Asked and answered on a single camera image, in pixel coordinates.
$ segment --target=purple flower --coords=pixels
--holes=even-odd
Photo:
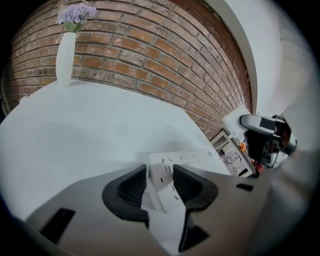
[[[86,4],[73,4],[59,10],[57,23],[73,23],[83,24],[87,22],[87,17],[93,17],[97,13],[97,9]]]

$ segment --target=hydrangea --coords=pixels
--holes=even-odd
[[[64,23],[68,32],[78,32],[81,24],[86,23],[88,17],[92,18],[97,13],[96,8],[84,3],[62,6],[58,12],[57,23]]]

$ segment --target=tabletop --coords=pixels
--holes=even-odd
[[[207,148],[213,146],[177,106],[105,84],[73,80],[61,88],[55,81],[0,125],[0,192],[25,220],[74,182],[136,168],[150,153]],[[214,157],[216,170],[228,174]]]

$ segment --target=vase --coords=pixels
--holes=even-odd
[[[58,86],[62,88],[68,87],[71,82],[72,69],[75,59],[76,37],[76,33],[64,33],[56,55],[56,79],[58,81]]]

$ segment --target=brick wall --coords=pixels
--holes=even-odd
[[[80,0],[69,0],[68,4]],[[250,83],[238,46],[221,18],[199,0],[90,1],[96,18],[77,34],[72,76],[178,105],[211,139],[222,118],[245,104]],[[63,25],[49,0],[12,39],[2,93],[13,109],[56,80]]]

